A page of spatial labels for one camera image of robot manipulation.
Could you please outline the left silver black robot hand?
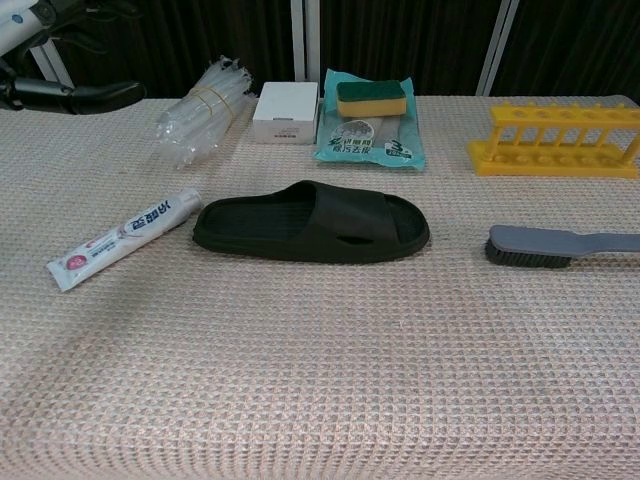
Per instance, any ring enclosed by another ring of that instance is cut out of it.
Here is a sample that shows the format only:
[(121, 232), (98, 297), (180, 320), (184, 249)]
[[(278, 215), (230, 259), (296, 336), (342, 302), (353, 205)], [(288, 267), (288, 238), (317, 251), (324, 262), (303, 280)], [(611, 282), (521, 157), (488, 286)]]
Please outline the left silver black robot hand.
[(1, 108), (34, 110), (69, 115), (94, 115), (133, 105), (146, 96), (135, 81), (101, 87), (69, 87), (58, 82), (19, 77), (1, 64)]

